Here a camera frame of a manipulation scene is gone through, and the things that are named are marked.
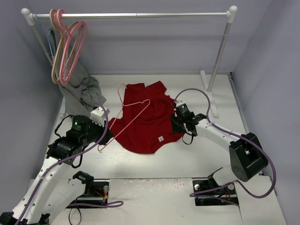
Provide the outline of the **red t shirt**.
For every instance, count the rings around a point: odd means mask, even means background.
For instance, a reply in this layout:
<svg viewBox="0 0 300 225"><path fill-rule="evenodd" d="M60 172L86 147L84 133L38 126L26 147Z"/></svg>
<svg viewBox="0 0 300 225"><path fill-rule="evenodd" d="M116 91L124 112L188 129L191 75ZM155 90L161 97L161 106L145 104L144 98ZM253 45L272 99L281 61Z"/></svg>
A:
<svg viewBox="0 0 300 225"><path fill-rule="evenodd" d="M126 85L122 117L109 121L110 131L123 148L138 154L154 154L163 145L182 138L183 134L173 133L173 99L165 92L161 81L148 86Z"/></svg>

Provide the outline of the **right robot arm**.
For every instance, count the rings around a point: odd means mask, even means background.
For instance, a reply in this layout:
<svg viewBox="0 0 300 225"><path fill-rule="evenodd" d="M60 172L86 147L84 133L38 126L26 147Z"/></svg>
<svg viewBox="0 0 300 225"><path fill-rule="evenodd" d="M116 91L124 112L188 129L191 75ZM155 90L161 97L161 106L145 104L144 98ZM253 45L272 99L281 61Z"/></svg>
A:
<svg viewBox="0 0 300 225"><path fill-rule="evenodd" d="M171 117L173 131L181 129L192 138L200 136L209 139L229 153L230 164L223 166L208 176L207 187L213 193L220 192L225 184L236 180L247 182L269 165L267 158L248 139L260 146L253 133L229 134L213 126L207 116L191 112L186 103L175 101L175 114Z"/></svg>

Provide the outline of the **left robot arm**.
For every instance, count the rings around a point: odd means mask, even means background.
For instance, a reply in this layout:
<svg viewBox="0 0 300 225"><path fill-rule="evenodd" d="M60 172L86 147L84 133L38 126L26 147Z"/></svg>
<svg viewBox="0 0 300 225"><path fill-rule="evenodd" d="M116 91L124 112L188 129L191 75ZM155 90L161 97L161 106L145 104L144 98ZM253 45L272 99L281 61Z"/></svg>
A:
<svg viewBox="0 0 300 225"><path fill-rule="evenodd" d="M42 168L23 199L11 212L0 216L2 225L49 225L79 196L90 196L94 178L86 172L77 172L59 192L53 193L62 175L93 145L105 145L113 137L107 118L76 115L72 126L48 146Z"/></svg>

